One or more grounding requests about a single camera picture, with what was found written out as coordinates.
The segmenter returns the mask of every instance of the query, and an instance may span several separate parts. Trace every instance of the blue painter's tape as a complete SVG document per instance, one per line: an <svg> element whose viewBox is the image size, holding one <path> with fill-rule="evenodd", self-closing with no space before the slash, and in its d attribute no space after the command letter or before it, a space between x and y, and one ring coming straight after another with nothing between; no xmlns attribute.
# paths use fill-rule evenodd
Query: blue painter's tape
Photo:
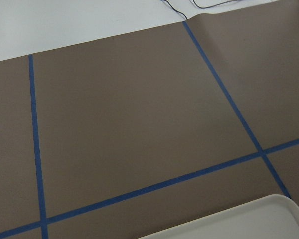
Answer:
<svg viewBox="0 0 299 239"><path fill-rule="evenodd" d="M164 187L168 187L170 185L174 185L174 184L177 184L177 183L180 183L183 181L187 181L189 179L193 179L193 178L205 175L205 174L209 174L209 173L218 171L223 168L227 168L227 167L239 164L239 163L243 163L243 162L255 159L257 157L260 157L260 153L253 153L253 154L250 154L247 156L243 156L243 157L231 160L231 161L227 161L225 163L221 163L221 164L209 167L209 168L205 168L205 169L193 172L193 173L185 174L183 176L169 179L164 182L160 182L160 183L157 183L157 184L145 187L145 188L141 188L141 189L129 192L129 193L125 193L120 196L113 197L113 198L110 198L110 199L107 199L107 200L104 200L104 201L101 201L98 203L94 203L94 204L91 204L91 205L88 205L85 207L81 207L81 208L48 218L48 224L55 223L55 222L58 222L58 221L61 221L61 220L67 219L67 218L71 218L71 217L77 216L79 214L87 213L87 212L90 212L90 211L98 209L98 208L106 207L111 204L118 203L118 202L124 201L126 199L136 197L136 196L140 196L142 194L146 194L146 193L149 193L149 192L152 192L152 191L164 188Z"/></svg>
<svg viewBox="0 0 299 239"><path fill-rule="evenodd" d="M252 132L251 128L249 127L249 125L247 124L245 118L243 117L242 113L240 112L240 110L238 109L236 103L234 102L233 98L231 97L231 95L229 94L228 90L226 89L224 83L222 82L222 80L220 79L219 75L217 74L215 68L213 67L213 65L211 64L210 60L208 59L206 53L204 52L204 50L202 49L202 47L200 46L199 42L197 41L195 35L193 34L193 32L191 31L191 29L189 28L187 22L183 22L183 25L188 33L188 35L190 36L190 38L192 39L193 43L195 44L197 50L199 51L201 57L204 59L206 65L208 66L209 70L211 71L211 73L213 74L215 80L217 81L219 87L221 88L221 90L223 91L224 95L226 96L229 104L231 105L231 107L233 108L234 112L236 113L239 121L241 122L241 124L243 125L245 131L247 132L249 138L251 139L251 141L253 142L255 148L258 150L258 152L261 154L261 157L263 159L263 161L265 162L267 168L269 169L271 175L273 176L273 178L275 179L275 181L277 182L278 186L280 187L281 191L289 198L290 194L287 190L287 188L285 187L285 185L283 184L281 178L279 177L278 173L276 172L276 170L274 169L273 165L271 164L271 162L269 161L269 159L267 158L266 154L263 152L263 149L261 148L258 140L256 139L254 133Z"/></svg>
<svg viewBox="0 0 299 239"><path fill-rule="evenodd" d="M286 148L290 148L290 147L296 146L296 145L299 145L299 138L296 140L287 142L287 143L280 144L280 145L272 147L272 148L265 149L264 153L266 153L266 154L274 153L274 152L277 152L277 151L280 151L280 150L283 150Z"/></svg>
<svg viewBox="0 0 299 239"><path fill-rule="evenodd" d="M35 228L39 228L40 226L41 226L40 222L35 222L35 223L30 223L30 224L27 224L27 225L24 225L24 226L21 226L18 228L7 230L5 232L0 233L0 239L6 238L9 236L13 236L13 235L16 235L19 233L23 233L23 232L26 232L26 231L29 231L29 230L32 230Z"/></svg>
<svg viewBox="0 0 299 239"><path fill-rule="evenodd" d="M41 223L42 239L48 239L48 229L46 223L46 210L45 210L45 199L44 199L44 189L43 189L43 177L42 177L42 168L41 168L38 120L37 120L37 112L36 112L33 56L29 55L28 59L29 59L29 75L30 75L30 95L31 95L34 158L35 158L36 180L37 180L38 198L39 198L40 223Z"/></svg>
<svg viewBox="0 0 299 239"><path fill-rule="evenodd" d="M268 159L267 155L263 154L262 158L266 164L266 166L268 167L269 171L271 172L272 176L274 177L276 183L278 184L278 186L280 187L280 190L284 193L284 195L286 197L289 197L291 199L291 195L289 194L287 188L285 187L284 183L282 182L282 180L280 179L278 173L276 172L274 166L271 164L270 160Z"/></svg>

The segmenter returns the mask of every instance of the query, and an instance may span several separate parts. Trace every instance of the grid square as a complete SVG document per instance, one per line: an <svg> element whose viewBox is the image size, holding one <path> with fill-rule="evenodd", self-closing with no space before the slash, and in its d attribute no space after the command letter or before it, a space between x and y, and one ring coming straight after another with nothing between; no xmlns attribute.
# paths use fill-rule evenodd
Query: grid square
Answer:
<svg viewBox="0 0 299 239"><path fill-rule="evenodd" d="M34 55L48 216L255 152L182 24Z"/></svg>
<svg viewBox="0 0 299 239"><path fill-rule="evenodd" d="M299 1L202 14L188 24L261 146L299 138Z"/></svg>
<svg viewBox="0 0 299 239"><path fill-rule="evenodd" d="M27 57L0 62L0 232L39 221Z"/></svg>

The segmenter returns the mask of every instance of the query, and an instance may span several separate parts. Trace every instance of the wire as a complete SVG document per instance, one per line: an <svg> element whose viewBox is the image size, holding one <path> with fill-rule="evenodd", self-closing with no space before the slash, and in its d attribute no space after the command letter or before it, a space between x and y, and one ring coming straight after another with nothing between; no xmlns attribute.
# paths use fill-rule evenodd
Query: wire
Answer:
<svg viewBox="0 0 299 239"><path fill-rule="evenodd" d="M167 1L167 0L161 0L161 1L167 2L167 4L170 6L171 9L173 9L175 12L181 14L183 17L185 17L186 20L188 20L187 16L185 14L183 14L182 12L180 12L180 11L176 10L175 8L173 8L173 6L169 3L169 1Z"/></svg>
<svg viewBox="0 0 299 239"><path fill-rule="evenodd" d="M226 4L226 3L229 3L229 2L242 1L242 0L230 0L230 1L225 1L225 2L222 2L222 3L216 4L216 5L213 5L213 6L206 6L206 7L202 7L202 6L197 5L195 0L192 0L192 1L193 1L193 3L195 4L196 7L200 8L200 9L208 9L208 8L212 8L212 7L219 6L219 5L222 5L222 4Z"/></svg>

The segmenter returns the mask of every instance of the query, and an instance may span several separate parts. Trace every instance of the white tray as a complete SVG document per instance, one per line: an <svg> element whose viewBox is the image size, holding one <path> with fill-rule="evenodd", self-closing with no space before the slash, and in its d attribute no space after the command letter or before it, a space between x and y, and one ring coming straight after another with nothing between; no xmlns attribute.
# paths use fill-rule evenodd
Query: white tray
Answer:
<svg viewBox="0 0 299 239"><path fill-rule="evenodd" d="M299 239L299 207L273 194L141 239Z"/></svg>

